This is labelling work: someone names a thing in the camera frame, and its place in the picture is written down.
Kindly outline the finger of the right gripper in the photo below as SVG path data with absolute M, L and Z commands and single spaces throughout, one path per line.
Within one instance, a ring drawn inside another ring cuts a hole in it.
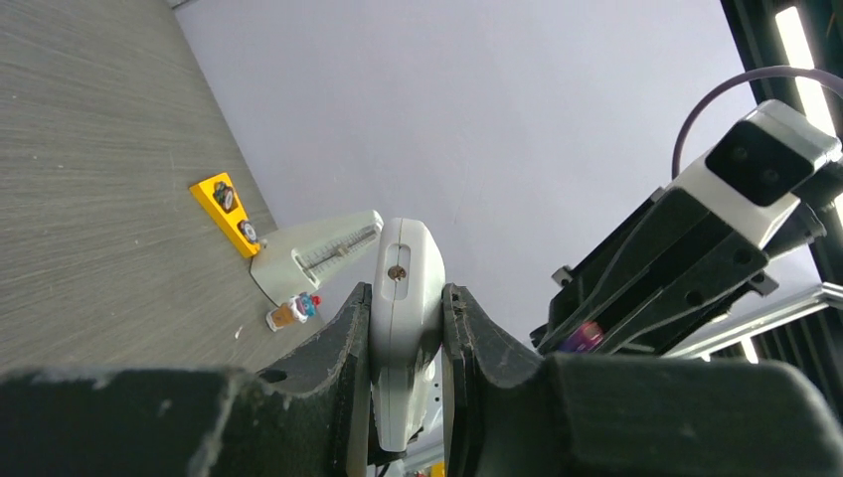
M 602 331 L 596 353 L 617 351 L 655 325 L 646 307 L 718 241 L 719 217 L 686 191 L 647 200 L 570 272 L 537 351 L 559 350 L 587 322 Z
M 591 320 L 604 335 L 593 351 L 614 354 L 644 334 L 697 313 L 768 264 L 768 253 L 729 228 L 687 234 L 597 308 Z

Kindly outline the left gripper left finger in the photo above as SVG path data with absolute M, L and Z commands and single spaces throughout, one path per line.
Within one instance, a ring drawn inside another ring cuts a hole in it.
M 273 475 L 367 474 L 371 301 L 358 283 L 330 322 L 259 373 L 281 394 Z

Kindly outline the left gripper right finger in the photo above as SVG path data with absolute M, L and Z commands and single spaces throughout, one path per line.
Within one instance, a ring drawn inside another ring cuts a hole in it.
M 517 476 L 543 467 L 535 428 L 541 359 L 494 323 L 465 286 L 442 292 L 444 449 L 448 476 Z

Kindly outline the white remote control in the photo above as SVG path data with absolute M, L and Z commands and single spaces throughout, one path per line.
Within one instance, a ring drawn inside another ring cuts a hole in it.
M 370 375 L 380 447 L 404 452 L 424 427 L 434 358 L 442 342 L 446 272 L 426 225 L 385 223 L 372 283 Z

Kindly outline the purple blue AAA battery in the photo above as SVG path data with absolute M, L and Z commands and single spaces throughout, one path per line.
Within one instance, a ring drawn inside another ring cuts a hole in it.
M 588 353 L 603 340 L 603 331 L 595 322 L 588 321 L 568 337 L 558 350 L 563 353 Z

